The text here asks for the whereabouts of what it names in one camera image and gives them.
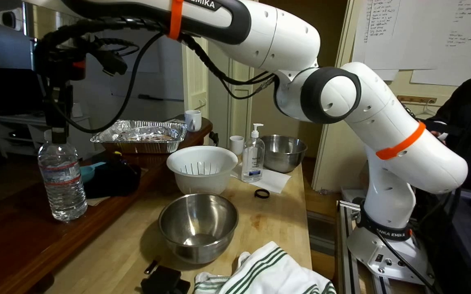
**stainless steel bowl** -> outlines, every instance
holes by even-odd
[[[170,252],[189,265],[214,262],[230,244],[235,228],[235,206],[215,195],[179,197],[158,216]]]
[[[261,139],[264,143],[264,169],[289,174],[300,164],[305,152],[300,139],[279,134],[261,136]]]

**water bottle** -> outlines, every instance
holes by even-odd
[[[37,151],[37,166],[52,218],[60,223],[75,221],[86,213],[76,151],[67,144],[63,130],[45,131],[44,139]]]

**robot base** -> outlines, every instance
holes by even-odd
[[[353,203],[340,201],[338,216],[338,259],[341,259],[338,272],[343,293],[364,293],[364,285],[374,293],[399,293],[397,290],[430,293],[425,283],[433,285],[433,273],[418,241],[384,244],[376,234],[356,226],[359,206]]]

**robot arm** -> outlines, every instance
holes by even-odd
[[[104,23],[132,20],[168,32],[171,0],[26,0]],[[197,35],[232,59],[271,72],[278,110],[310,123],[345,121],[366,148],[369,190],[364,213],[402,231],[413,210],[412,187],[446,193],[466,179],[466,162],[446,149],[399,105],[366,66],[318,69],[318,33],[300,19],[246,0],[183,0],[183,35]]]

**green striped cloth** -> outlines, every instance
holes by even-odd
[[[196,281],[194,294],[335,294],[327,278],[299,267],[274,242],[243,254],[230,278],[206,277]]]

